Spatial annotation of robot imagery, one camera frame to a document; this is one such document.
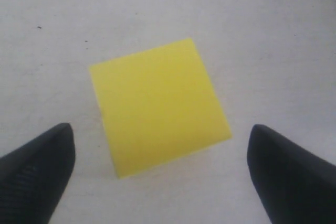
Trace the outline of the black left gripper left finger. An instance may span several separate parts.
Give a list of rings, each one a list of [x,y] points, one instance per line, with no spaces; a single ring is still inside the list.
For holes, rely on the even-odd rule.
[[[69,123],[57,124],[1,157],[1,223],[49,223],[75,160]]]

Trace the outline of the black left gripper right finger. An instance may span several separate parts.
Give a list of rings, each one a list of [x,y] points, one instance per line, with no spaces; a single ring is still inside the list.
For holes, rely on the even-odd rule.
[[[251,130],[247,164],[271,223],[335,223],[335,165],[275,130]]]

